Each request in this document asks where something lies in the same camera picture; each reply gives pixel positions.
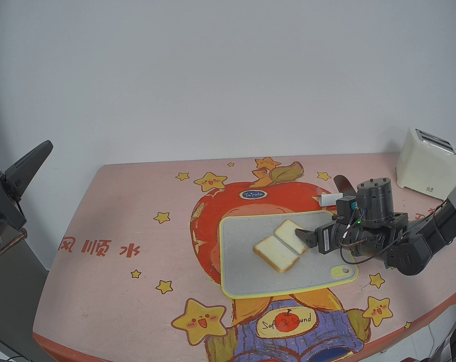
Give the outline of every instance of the red apple print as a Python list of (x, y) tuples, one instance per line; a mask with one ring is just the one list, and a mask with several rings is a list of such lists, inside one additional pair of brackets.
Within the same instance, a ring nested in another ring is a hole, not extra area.
[(308, 183), (282, 183), (263, 188), (268, 194), (257, 200), (247, 200), (240, 193), (250, 190), (251, 182), (226, 184), (225, 189), (210, 192), (201, 197), (193, 209), (190, 230), (197, 240), (205, 242), (193, 250), (206, 273), (216, 282), (221, 283), (220, 275), (220, 221), (228, 216), (252, 216), (261, 214), (299, 213), (308, 210), (320, 210), (318, 200), (320, 193), (329, 193)]
[(300, 318), (288, 312), (281, 312), (275, 317), (275, 328), (282, 333), (289, 333), (295, 330), (300, 324)]

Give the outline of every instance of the white wall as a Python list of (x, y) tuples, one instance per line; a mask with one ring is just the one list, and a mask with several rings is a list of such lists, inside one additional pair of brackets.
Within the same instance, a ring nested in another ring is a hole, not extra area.
[(0, 0), (0, 165), (46, 267), (104, 164), (456, 144), (456, 0)]

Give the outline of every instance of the white bread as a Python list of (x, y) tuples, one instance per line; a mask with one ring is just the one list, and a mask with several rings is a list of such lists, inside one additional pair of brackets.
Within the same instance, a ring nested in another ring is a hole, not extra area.
[(260, 241), (253, 251), (279, 273), (288, 271), (300, 259), (275, 236), (269, 236)]
[(297, 228), (305, 229), (291, 220), (285, 220), (282, 225), (275, 229), (275, 236), (291, 247), (296, 253), (302, 255), (309, 247), (295, 234)]

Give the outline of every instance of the white toaster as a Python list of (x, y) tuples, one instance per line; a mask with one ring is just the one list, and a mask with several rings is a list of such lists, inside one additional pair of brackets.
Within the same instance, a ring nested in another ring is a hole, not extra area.
[(410, 128), (397, 161), (397, 184), (445, 200), (456, 186), (456, 147)]

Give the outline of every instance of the red chinese characters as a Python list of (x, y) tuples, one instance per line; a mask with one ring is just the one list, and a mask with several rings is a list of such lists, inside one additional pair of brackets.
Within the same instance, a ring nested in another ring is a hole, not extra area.
[[(436, 208), (430, 208), (428, 209), (427, 211), (431, 214), (433, 213), (434, 211), (436, 210)], [(416, 220), (421, 220), (421, 219), (425, 219), (426, 216), (422, 213), (416, 213)]]
[(97, 256), (105, 256), (109, 250), (109, 243), (111, 242), (112, 240), (86, 240), (81, 252), (90, 253), (92, 255), (95, 251)]
[(58, 247), (58, 250), (68, 250), (68, 252), (72, 253), (72, 247), (75, 244), (75, 238), (72, 236), (65, 236)]
[(132, 253), (134, 253), (134, 256), (139, 255), (140, 253), (140, 246), (138, 245), (137, 247), (134, 248), (134, 243), (130, 243), (129, 247), (121, 247), (121, 252), (119, 255), (124, 255), (127, 252), (126, 257), (132, 257)]

